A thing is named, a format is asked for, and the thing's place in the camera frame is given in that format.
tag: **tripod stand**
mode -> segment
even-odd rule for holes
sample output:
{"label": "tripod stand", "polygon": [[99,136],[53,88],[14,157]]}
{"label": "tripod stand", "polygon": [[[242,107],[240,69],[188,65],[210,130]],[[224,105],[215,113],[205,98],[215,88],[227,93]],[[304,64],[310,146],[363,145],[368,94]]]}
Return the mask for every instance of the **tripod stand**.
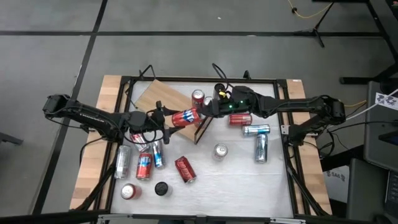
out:
{"label": "tripod stand", "polygon": [[[318,39],[318,42],[319,42],[319,44],[321,45],[321,47],[324,48],[324,47],[325,47],[325,44],[323,43],[322,38],[321,38],[321,36],[320,36],[319,33],[318,33],[318,28],[319,28],[319,26],[321,25],[321,23],[322,23],[323,19],[325,18],[325,16],[328,14],[330,8],[334,5],[334,3],[335,3],[335,2],[332,2],[332,3],[330,4],[330,6],[328,7],[328,9],[327,9],[326,12],[323,14],[323,16],[321,17],[321,19],[318,21],[318,23],[315,25],[314,28],[312,28],[312,29],[307,29],[307,30],[296,31],[296,32],[293,32],[293,35],[305,36],[305,37],[308,37],[308,36],[316,37],[316,38]],[[296,11],[297,11],[297,8],[292,8],[292,13],[296,13]]]}

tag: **soda can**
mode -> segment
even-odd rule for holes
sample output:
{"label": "soda can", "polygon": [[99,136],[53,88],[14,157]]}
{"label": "soda can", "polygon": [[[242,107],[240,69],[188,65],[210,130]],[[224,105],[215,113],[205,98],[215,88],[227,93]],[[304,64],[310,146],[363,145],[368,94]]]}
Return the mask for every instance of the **soda can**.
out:
{"label": "soda can", "polygon": [[[206,96],[205,99],[203,100],[203,105],[204,105],[204,106],[209,105],[212,99],[213,99],[213,97],[211,97],[211,96]],[[206,116],[205,116],[204,114],[201,114],[201,113],[198,113],[198,114],[199,114],[200,119],[204,120],[204,119],[206,118]],[[195,126],[196,126],[197,128],[199,128],[200,125],[201,125],[201,122],[195,123]]]}
{"label": "soda can", "polygon": [[213,99],[220,99],[220,91],[225,91],[225,86],[222,83],[217,83],[214,85]]}
{"label": "soda can", "polygon": [[242,126],[242,125],[250,125],[252,122],[251,114],[243,113],[243,114],[230,114],[228,116],[228,123],[231,126]]}
{"label": "soda can", "polygon": [[256,139],[256,153],[254,160],[256,162],[265,163],[267,162],[267,150],[268,150],[268,137],[266,134],[257,135]]}
{"label": "soda can", "polygon": [[129,165],[131,157],[130,146],[119,146],[118,156],[116,158],[115,179],[125,179],[129,174]]}
{"label": "soda can", "polygon": [[192,106],[199,108],[203,105],[203,100],[205,99],[205,93],[201,90],[194,90],[191,95]]}
{"label": "soda can", "polygon": [[163,169],[165,167],[165,161],[163,159],[163,144],[162,140],[158,140],[152,143],[152,150],[154,152],[154,164],[155,168]]}
{"label": "soda can", "polygon": [[200,121],[201,119],[196,108],[181,111],[172,116],[172,122],[175,127],[183,127]]}
{"label": "soda can", "polygon": [[168,197],[172,192],[173,188],[165,182],[159,182],[155,185],[155,193],[159,196]]}
{"label": "soda can", "polygon": [[213,150],[213,159],[216,161],[222,161],[228,154],[228,148],[224,144],[217,144]]}
{"label": "soda can", "polygon": [[[142,137],[142,134],[130,134],[130,140],[133,142],[138,142],[138,143],[146,143],[144,140],[144,137]],[[150,148],[149,144],[134,144],[134,147],[139,151],[139,152],[145,152]]]}
{"label": "soda can", "polygon": [[149,180],[150,168],[152,165],[152,154],[143,152],[139,155],[136,178],[139,180]]}
{"label": "soda can", "polygon": [[125,184],[120,191],[120,196],[125,200],[139,198],[142,190],[139,186],[134,184]]}
{"label": "soda can", "polygon": [[271,131],[268,124],[243,126],[243,136],[253,136],[257,134],[268,134]]}
{"label": "soda can", "polygon": [[197,175],[193,171],[191,164],[189,164],[188,159],[184,156],[178,158],[175,161],[175,167],[180,173],[180,176],[184,183],[188,184],[196,179]]}

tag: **blue and silver can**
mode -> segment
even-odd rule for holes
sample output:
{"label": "blue and silver can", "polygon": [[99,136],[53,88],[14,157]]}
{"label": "blue and silver can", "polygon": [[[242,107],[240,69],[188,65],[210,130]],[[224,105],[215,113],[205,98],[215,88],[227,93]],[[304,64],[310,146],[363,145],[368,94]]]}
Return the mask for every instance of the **blue and silver can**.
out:
{"label": "blue and silver can", "polygon": [[253,136],[257,134],[268,134],[271,131],[268,124],[247,125],[242,127],[243,136]]}
{"label": "blue and silver can", "polygon": [[155,168],[163,169],[165,167],[165,161],[163,157],[163,145],[162,141],[158,140],[152,143],[152,150],[154,152],[154,164]]}
{"label": "blue and silver can", "polygon": [[268,136],[266,134],[257,135],[256,152],[254,160],[259,163],[267,162]]}

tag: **yellow cable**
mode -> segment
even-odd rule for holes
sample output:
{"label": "yellow cable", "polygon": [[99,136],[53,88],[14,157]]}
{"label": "yellow cable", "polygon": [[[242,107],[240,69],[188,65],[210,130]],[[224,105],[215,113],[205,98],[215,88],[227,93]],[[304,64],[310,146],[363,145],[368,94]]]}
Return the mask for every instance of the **yellow cable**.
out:
{"label": "yellow cable", "polygon": [[[289,2],[289,4],[290,4],[290,7],[293,9],[294,7],[293,7],[292,2],[291,2],[290,0],[288,0],[288,2]],[[321,13],[321,12],[327,10],[327,9],[329,8],[329,6],[331,6],[332,4],[333,4],[333,3],[330,3],[329,5],[327,5],[327,7],[323,8],[321,11],[319,11],[319,12],[317,12],[317,13],[315,13],[314,15],[311,15],[311,16],[302,16],[302,15],[300,15],[297,11],[294,11],[294,13],[296,13],[296,15],[299,16],[299,17],[302,18],[302,19],[309,19],[309,18],[314,17],[314,16],[317,16],[319,13]]]}
{"label": "yellow cable", "polygon": [[361,105],[361,104],[363,104],[363,103],[366,103],[366,102],[367,102],[367,101],[364,100],[364,101],[361,101],[361,102],[356,103],[356,104],[353,104],[353,105],[344,105],[344,107],[355,107],[355,106],[359,106],[359,105]]}

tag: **white tabletop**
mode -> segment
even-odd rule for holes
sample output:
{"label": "white tabletop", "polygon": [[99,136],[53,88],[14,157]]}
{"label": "white tabletop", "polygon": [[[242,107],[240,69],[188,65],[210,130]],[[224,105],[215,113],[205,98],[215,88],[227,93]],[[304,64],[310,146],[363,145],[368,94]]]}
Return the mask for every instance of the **white tabletop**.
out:
{"label": "white tabletop", "polygon": [[[201,89],[206,96],[211,96],[215,84],[165,83],[189,97],[195,89]],[[150,82],[137,82],[134,85],[134,102],[149,84]],[[271,84],[245,85],[264,96],[275,97]],[[133,153],[130,174],[127,179],[116,180],[111,213],[293,217],[278,117],[275,114],[262,119],[253,115],[252,124],[269,124],[271,127],[271,133],[268,135],[268,161],[265,164],[254,162],[256,137],[244,138],[241,128],[230,128],[227,116],[213,119],[197,145],[182,135],[174,134],[170,138],[170,144],[164,145],[166,168],[153,169],[148,181],[136,179],[139,153],[131,146]],[[211,158],[213,148],[218,143],[227,145],[229,150],[221,162]],[[174,161],[181,156],[189,160],[197,175],[197,179],[191,184],[184,184],[175,168]],[[170,197],[164,198],[155,194],[155,184],[160,181],[172,186],[173,192]],[[133,200],[122,199],[120,190],[126,183],[139,185],[142,195]]]}

